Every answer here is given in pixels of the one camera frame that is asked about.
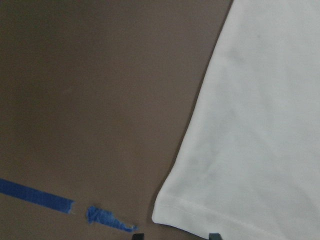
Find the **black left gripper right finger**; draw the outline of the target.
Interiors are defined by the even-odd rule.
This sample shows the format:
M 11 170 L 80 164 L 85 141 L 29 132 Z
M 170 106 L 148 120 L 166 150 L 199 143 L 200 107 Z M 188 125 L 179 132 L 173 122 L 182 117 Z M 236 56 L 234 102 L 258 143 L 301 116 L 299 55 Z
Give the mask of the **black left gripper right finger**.
M 221 240 L 221 235 L 219 233 L 210 233 L 208 235 L 209 240 Z

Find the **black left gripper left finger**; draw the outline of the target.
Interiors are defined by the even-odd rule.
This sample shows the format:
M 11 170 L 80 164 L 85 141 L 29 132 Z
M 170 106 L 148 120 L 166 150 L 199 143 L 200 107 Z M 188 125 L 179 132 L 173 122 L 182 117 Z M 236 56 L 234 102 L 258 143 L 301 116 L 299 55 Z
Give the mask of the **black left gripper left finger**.
M 143 233 L 135 233 L 132 235 L 132 240 L 144 240 Z

